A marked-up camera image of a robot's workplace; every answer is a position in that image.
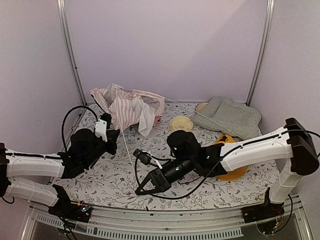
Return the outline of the pink striped pet tent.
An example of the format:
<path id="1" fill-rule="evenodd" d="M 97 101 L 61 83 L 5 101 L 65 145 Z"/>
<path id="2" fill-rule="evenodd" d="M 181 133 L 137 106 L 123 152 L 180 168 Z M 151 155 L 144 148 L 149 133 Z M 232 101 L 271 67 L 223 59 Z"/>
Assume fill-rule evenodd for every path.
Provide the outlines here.
<path id="1" fill-rule="evenodd" d="M 147 137 L 155 125 L 156 118 L 165 110 L 165 97 L 144 90 L 125 90 L 111 83 L 106 88 L 94 88 L 91 96 L 101 109 L 111 115 L 115 130 L 124 131 L 138 124 L 138 132 Z"/>

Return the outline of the green checkered cushion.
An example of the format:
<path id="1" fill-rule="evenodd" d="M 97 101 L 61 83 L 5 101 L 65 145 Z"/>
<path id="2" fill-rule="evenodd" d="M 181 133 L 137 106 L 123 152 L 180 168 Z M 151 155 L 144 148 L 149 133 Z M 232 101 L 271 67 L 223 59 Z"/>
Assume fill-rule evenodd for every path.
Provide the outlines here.
<path id="1" fill-rule="evenodd" d="M 206 107 L 201 111 L 197 110 L 190 119 L 193 124 L 204 129 L 222 132 L 242 140 L 253 139 L 261 134 L 261 113 L 229 97 L 212 97 Z"/>

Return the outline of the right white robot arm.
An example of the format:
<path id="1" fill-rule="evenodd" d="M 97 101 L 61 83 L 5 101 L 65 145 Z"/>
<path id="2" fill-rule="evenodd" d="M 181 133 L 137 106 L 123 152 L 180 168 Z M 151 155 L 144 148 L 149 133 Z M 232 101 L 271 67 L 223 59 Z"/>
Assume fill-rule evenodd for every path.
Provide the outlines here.
<path id="1" fill-rule="evenodd" d="M 302 177 L 313 174 L 320 167 L 312 136 L 295 118 L 288 118 L 285 126 L 265 135 L 234 143 L 201 146 L 192 132 L 177 130 L 167 137 L 173 160 L 167 161 L 138 182 L 136 195 L 156 198 L 191 171 L 204 179 L 225 175 L 244 166 L 270 160 L 286 159 L 286 165 L 265 193 L 258 213 L 269 218 L 282 205 L 287 195 Z"/>

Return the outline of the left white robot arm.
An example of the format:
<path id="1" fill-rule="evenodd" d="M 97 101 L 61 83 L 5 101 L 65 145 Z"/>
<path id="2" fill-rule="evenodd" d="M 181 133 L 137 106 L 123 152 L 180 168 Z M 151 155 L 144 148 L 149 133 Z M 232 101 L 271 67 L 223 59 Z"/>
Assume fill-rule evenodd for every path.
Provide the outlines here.
<path id="1" fill-rule="evenodd" d="M 0 195 L 54 207 L 63 217 L 74 213 L 74 205 L 59 185 L 44 185 L 25 176 L 73 179 L 91 169 L 104 153 L 115 155 L 119 130 L 92 132 L 82 128 L 70 138 L 67 152 L 54 155 L 13 152 L 0 144 Z"/>

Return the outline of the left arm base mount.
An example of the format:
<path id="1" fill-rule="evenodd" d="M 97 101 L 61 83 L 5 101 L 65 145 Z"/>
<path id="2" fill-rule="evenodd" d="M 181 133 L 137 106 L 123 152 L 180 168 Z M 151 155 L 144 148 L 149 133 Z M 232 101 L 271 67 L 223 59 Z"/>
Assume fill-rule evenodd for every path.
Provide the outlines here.
<path id="1" fill-rule="evenodd" d="M 62 219 L 88 223 L 92 213 L 92 205 L 83 200 L 72 202 L 62 186 L 53 184 L 57 193 L 57 202 L 48 207 L 48 213 Z"/>

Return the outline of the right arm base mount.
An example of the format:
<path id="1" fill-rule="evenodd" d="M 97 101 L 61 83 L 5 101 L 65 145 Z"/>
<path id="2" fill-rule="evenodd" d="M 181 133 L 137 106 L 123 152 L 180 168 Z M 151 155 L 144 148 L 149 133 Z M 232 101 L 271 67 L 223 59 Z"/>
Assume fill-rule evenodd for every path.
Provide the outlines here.
<path id="1" fill-rule="evenodd" d="M 271 202 L 269 187 L 264 194 L 263 203 L 243 207 L 241 213 L 245 223 L 252 223 L 283 215 L 285 213 L 283 206 L 284 202 Z"/>

